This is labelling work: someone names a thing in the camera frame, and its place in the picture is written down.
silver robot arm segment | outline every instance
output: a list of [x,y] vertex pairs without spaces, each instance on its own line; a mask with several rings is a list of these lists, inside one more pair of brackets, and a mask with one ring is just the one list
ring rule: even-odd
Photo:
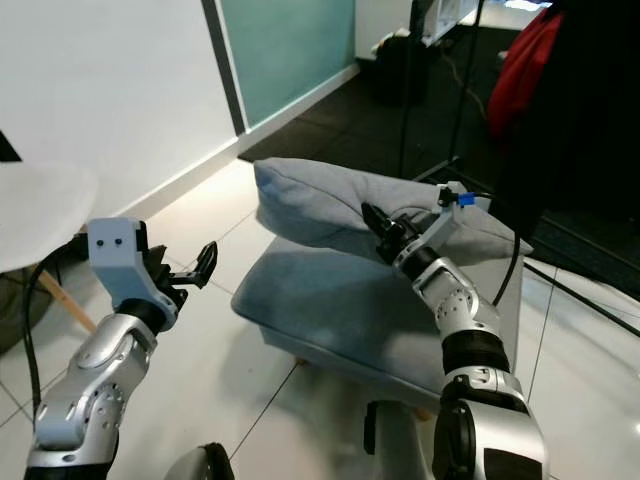
[[187,298],[174,285],[202,288],[217,262],[205,246],[193,272],[171,273],[165,247],[149,249],[143,222],[96,219],[88,227],[92,269],[112,297],[105,317],[47,392],[34,419],[25,479],[104,479],[115,458],[127,402],[145,377],[156,336],[170,329]]
[[434,250],[453,229],[457,197],[443,188],[440,216],[424,231],[407,217],[392,220],[362,205],[365,222],[381,239],[379,254],[412,281],[440,331],[445,382],[432,470],[438,480],[547,479],[547,449],[511,373],[498,311]]

wooden stool leg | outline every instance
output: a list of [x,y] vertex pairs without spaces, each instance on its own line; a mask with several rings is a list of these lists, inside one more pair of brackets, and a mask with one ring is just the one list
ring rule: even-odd
[[87,314],[84,313],[84,310],[82,310],[82,307],[78,305],[78,302],[76,302],[73,297],[71,297],[71,295],[69,295],[66,290],[56,282],[55,278],[53,278],[48,272],[42,272],[38,281],[47,289],[53,298],[67,309],[77,322],[91,333],[96,331],[96,325],[91,321]]

black cable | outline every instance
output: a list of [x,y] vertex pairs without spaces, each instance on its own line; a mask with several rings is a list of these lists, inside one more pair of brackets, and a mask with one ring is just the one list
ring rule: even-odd
[[460,87],[460,97],[458,98],[458,108],[456,109],[456,116],[454,117],[453,131],[451,133],[451,141],[449,143],[449,155],[447,159],[451,161],[455,155],[456,147],[458,143],[458,134],[460,133],[460,124],[462,123],[462,110],[464,108],[464,101],[467,98],[467,90],[469,90],[469,80],[471,79],[471,67],[473,66],[473,59],[476,55],[476,44],[478,43],[478,30],[480,28],[480,16],[482,15],[482,7],[484,6],[484,0],[478,0],[478,8],[476,9],[476,18],[473,21],[473,27],[471,30],[471,44],[469,45],[469,55],[467,56],[467,63],[464,67],[464,77],[462,79],[462,86]]
[[[500,197],[497,197],[492,193],[476,192],[475,196],[481,197],[481,198],[488,198],[500,204],[507,212],[510,212],[511,210],[509,206]],[[511,281],[511,277],[513,275],[513,271],[515,270],[516,264],[518,263],[518,256],[520,255],[520,232],[518,231],[519,229],[516,227],[516,225],[512,225],[511,228],[513,228],[513,251],[511,252],[511,261],[509,262],[509,267],[507,268],[507,273],[505,274],[504,279],[502,280],[502,284],[498,289],[498,293],[496,293],[496,296],[493,299],[493,302],[491,302],[493,303],[494,306],[497,306],[498,303],[500,303],[500,300],[502,299],[504,292],[507,290],[507,286],[509,286],[509,282]]]
[[[26,285],[26,281],[28,279],[25,279],[24,276],[22,278],[23,278],[22,280],[18,280],[17,278],[11,278],[10,276],[4,273],[0,273],[0,281],[5,281],[5,282],[13,283],[16,285],[20,285],[24,289],[24,286]],[[36,287],[36,292],[46,293],[47,295],[49,295],[49,292],[47,292],[44,288],[40,288],[40,287]]]
[[[69,248],[69,244],[62,245],[56,250],[51,252],[47,257],[40,262],[31,273],[28,280],[25,278],[25,288],[22,296],[22,341],[24,342],[24,349],[27,353],[27,363],[29,364],[29,376],[31,379],[31,398],[33,403],[33,421],[35,423],[36,411],[42,401],[40,395],[40,373],[38,372],[38,361],[36,359],[36,352],[33,346],[33,337],[31,336],[31,320],[30,320],[30,307],[31,297],[33,291],[36,288],[38,279],[42,272],[44,272],[47,264],[56,259],[61,253],[65,252]],[[27,276],[26,271],[23,271],[24,277]]]

tile grout line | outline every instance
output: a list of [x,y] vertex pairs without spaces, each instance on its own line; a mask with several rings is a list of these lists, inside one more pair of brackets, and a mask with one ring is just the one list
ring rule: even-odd
[[[553,273],[553,279],[556,279],[556,275],[558,274],[558,267],[556,267],[555,272]],[[542,352],[542,342],[544,342],[544,332],[547,329],[547,319],[549,318],[549,310],[551,309],[551,301],[553,300],[553,291],[555,289],[555,285],[551,284],[551,290],[549,291],[549,302],[547,303],[547,309],[544,313],[544,325],[542,325],[542,333],[540,335],[540,343],[538,344],[538,352],[536,354],[536,364],[533,367],[533,375],[531,376],[531,386],[529,387],[529,395],[527,395],[527,403],[531,401],[531,394],[533,393],[533,387],[536,381],[536,372],[538,371],[538,363],[540,362],[540,353]]]
[[244,222],[247,218],[249,218],[251,215],[253,215],[254,213],[256,213],[256,211],[258,210],[258,208],[254,208],[253,210],[251,210],[249,213],[247,213],[244,217],[242,217],[242,219],[237,222],[236,224],[233,225],[233,227],[231,227],[229,230],[227,230],[224,235],[222,235],[220,238],[218,238],[216,240],[216,242],[221,242],[227,235],[229,235],[231,232],[233,232],[238,226],[240,226],[240,224],[242,222]]
[[289,373],[287,374],[287,376],[284,378],[284,380],[282,380],[282,383],[280,384],[280,386],[278,387],[278,389],[275,391],[275,393],[272,395],[272,397],[269,399],[269,401],[267,402],[267,404],[265,405],[265,407],[262,409],[262,411],[260,412],[260,415],[258,415],[258,418],[256,418],[256,421],[253,422],[253,425],[251,425],[251,427],[249,428],[249,430],[247,431],[247,433],[245,433],[245,435],[242,437],[242,439],[240,440],[240,442],[238,443],[238,446],[235,448],[235,450],[233,451],[233,453],[231,455],[229,455],[229,461],[231,461],[233,459],[233,456],[238,453],[238,450],[240,450],[240,447],[242,447],[242,444],[245,442],[245,440],[247,439],[247,437],[249,437],[249,434],[253,431],[253,429],[256,427],[256,425],[258,424],[258,422],[260,421],[260,419],[263,417],[263,415],[266,413],[267,409],[271,406],[271,404],[273,403],[273,401],[275,400],[275,398],[278,396],[278,394],[280,393],[280,390],[282,390],[282,387],[284,387],[285,383],[287,383],[287,381],[289,380],[289,378],[291,377],[291,375],[293,375],[293,372],[295,371],[296,367],[298,365],[294,365],[293,367],[291,367],[291,370],[289,371]]
[[300,118],[300,117],[297,117],[295,120],[299,120],[299,121],[301,121],[303,123],[307,123],[307,124],[313,125],[315,127],[324,128],[325,130],[329,130],[332,133],[331,137],[329,138],[329,140],[327,140],[327,142],[324,145],[321,145],[320,147],[315,149],[315,151],[311,155],[312,158],[315,158],[318,155],[320,155],[324,150],[326,150],[327,148],[332,146],[339,138],[341,138],[343,135],[345,135],[347,133],[347,131],[348,131],[347,127],[344,127],[344,128],[328,127],[327,125],[322,125],[319,122],[315,122],[315,121],[312,121],[312,120],[307,120],[307,119]]
[[[60,380],[60,378],[62,378],[62,376],[64,375],[64,373],[66,371],[67,371],[67,367],[64,367],[62,370],[60,370],[58,373],[56,373],[55,376],[51,380],[49,380],[45,385],[40,387],[40,393],[44,392],[44,390],[46,390],[47,388],[52,386],[55,382]],[[32,422],[33,419],[31,418],[31,413],[29,411],[27,411],[27,409],[26,409],[27,405],[29,405],[29,402],[33,402],[33,398],[31,398],[30,400],[27,400],[26,402],[24,402],[23,405],[20,405],[20,410],[22,410],[22,413],[24,413],[27,416],[27,418],[29,419],[29,421]]]
[[9,423],[11,420],[13,420],[13,417],[18,415],[19,413],[24,413],[21,408],[16,410],[15,412],[13,412],[11,415],[9,415],[9,417],[4,422],[0,423],[0,428],[4,427],[7,423]]
[[[621,292],[621,291],[620,291],[620,290],[618,290],[616,287],[614,287],[614,286],[612,286],[612,285],[609,285],[608,283],[598,282],[598,281],[596,281],[596,280],[592,280],[592,279],[590,279],[590,278],[588,278],[588,277],[585,277],[585,276],[582,276],[582,275],[578,275],[577,273],[575,273],[575,274],[574,274],[574,273],[570,272],[569,270],[563,270],[563,269],[562,269],[562,268],[560,268],[560,267],[556,267],[556,268],[558,269],[558,272],[563,271],[563,272],[565,272],[565,273],[569,273],[569,274],[575,275],[575,276],[580,277],[580,278],[582,278],[583,280],[586,280],[587,282],[589,282],[589,283],[591,283],[591,284],[593,284],[593,285],[596,285],[596,286],[598,286],[598,287],[603,287],[603,286],[611,287],[611,288],[613,288],[613,290],[614,290],[614,291],[613,291],[613,292],[611,292],[611,291],[607,291],[607,293],[611,293],[612,295],[617,296],[617,294],[618,294],[618,293],[619,293],[619,294],[622,294],[622,295],[626,295],[624,292]],[[570,286],[570,288],[572,288],[573,290],[575,290],[576,292],[578,292],[580,295],[587,296],[586,292],[584,292],[584,291],[580,291],[580,289],[579,289],[579,288],[576,288],[576,286],[571,285],[571,286]],[[601,301],[598,301],[598,300],[595,300],[595,299],[593,300],[593,302],[594,302],[594,303],[597,303],[598,305],[600,305],[601,307],[603,307],[603,308],[605,308],[605,309],[606,309],[606,308],[612,308],[612,309],[614,309],[614,310],[618,311],[619,313],[624,313],[625,315],[630,315],[630,316],[632,316],[632,317],[640,318],[640,310],[639,310],[639,309],[640,309],[640,305],[638,306],[638,308],[637,308],[637,309],[634,309],[634,310],[635,310],[634,312],[629,312],[629,311],[627,311],[626,309],[625,309],[625,310],[623,310],[622,308],[620,308],[620,307],[616,307],[615,305],[610,305],[610,304],[609,304],[609,302],[601,302]]]
[[9,417],[5,421],[0,423],[0,428],[1,428],[5,423],[7,423],[9,420],[11,420],[16,415],[16,413],[22,411],[22,406],[20,405],[20,402],[18,402],[18,400],[16,400],[16,397],[13,396],[13,394],[9,391],[9,389],[2,382],[0,382],[0,390],[4,391],[7,394],[7,396],[11,399],[11,401],[14,403],[14,405],[18,406],[18,409],[15,412],[13,412],[11,415],[9,415]]
[[186,270],[187,268],[189,268],[189,265],[191,265],[191,263],[193,263],[193,262],[190,262],[190,263],[189,263],[189,264],[187,264],[187,265],[183,265],[183,264],[182,264],[182,262],[179,262],[177,259],[173,258],[171,255],[166,254],[166,253],[164,254],[164,258],[163,258],[163,260],[164,260],[164,259],[167,259],[167,260],[169,260],[170,262],[175,263],[175,264],[176,264],[176,265],[178,265],[179,267],[182,267],[182,270]]
[[[254,214],[257,210],[258,210],[257,208],[254,208],[254,209],[253,209],[253,210],[251,210],[249,213],[247,213],[244,217],[242,217],[242,219],[240,219],[240,221],[239,221],[239,222],[235,223],[235,224],[234,224],[234,225],[233,225],[229,230],[227,230],[227,231],[226,231],[226,232],[225,232],[221,237],[216,238],[216,240],[215,240],[215,241],[216,241],[216,243],[221,242],[223,238],[225,238],[225,237],[226,237],[227,235],[229,235],[233,230],[235,230],[237,227],[239,227],[239,226],[240,226],[240,224],[241,224],[242,222],[244,222],[247,218],[249,218],[249,217],[250,217],[252,214]],[[191,261],[187,264],[187,266],[186,266],[186,267],[184,267],[184,265],[182,265],[182,262],[178,262],[178,261],[176,261],[176,263],[177,263],[178,265],[180,265],[181,267],[184,267],[184,270],[186,270],[186,269],[187,269],[187,268],[189,268],[191,265],[193,265],[193,264],[196,262],[196,260],[197,260],[197,258],[196,258],[196,259],[194,259],[194,260],[191,260]]]
[[231,295],[232,297],[235,295],[234,292],[232,292],[231,290],[226,289],[225,287],[223,287],[222,285],[220,285],[219,283],[214,282],[213,280],[209,280],[209,283],[211,285],[213,285],[214,287],[218,287],[220,290],[222,290],[224,293],[228,293],[229,295]]

red fabric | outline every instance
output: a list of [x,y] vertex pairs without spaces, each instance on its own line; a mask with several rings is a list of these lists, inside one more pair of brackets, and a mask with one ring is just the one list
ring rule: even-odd
[[546,18],[543,10],[513,41],[498,83],[489,100],[489,131],[494,138],[508,135],[527,110],[540,75],[553,49],[563,13]]

